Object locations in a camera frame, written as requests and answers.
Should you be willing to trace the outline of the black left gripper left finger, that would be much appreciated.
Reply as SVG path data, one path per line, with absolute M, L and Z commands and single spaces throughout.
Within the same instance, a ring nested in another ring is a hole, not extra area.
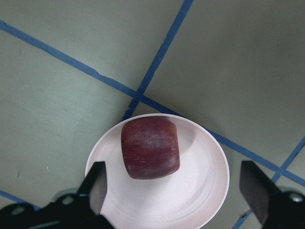
M 93 163 L 76 193 L 79 197 L 89 199 L 90 209 L 95 215 L 101 214 L 107 194 L 107 174 L 104 161 Z

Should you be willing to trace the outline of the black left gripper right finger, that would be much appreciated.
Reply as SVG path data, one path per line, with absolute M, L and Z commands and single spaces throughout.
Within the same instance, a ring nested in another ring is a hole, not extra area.
M 269 218 L 273 199 L 280 195 L 280 189 L 256 165 L 255 162 L 241 162 L 239 189 L 261 225 Z

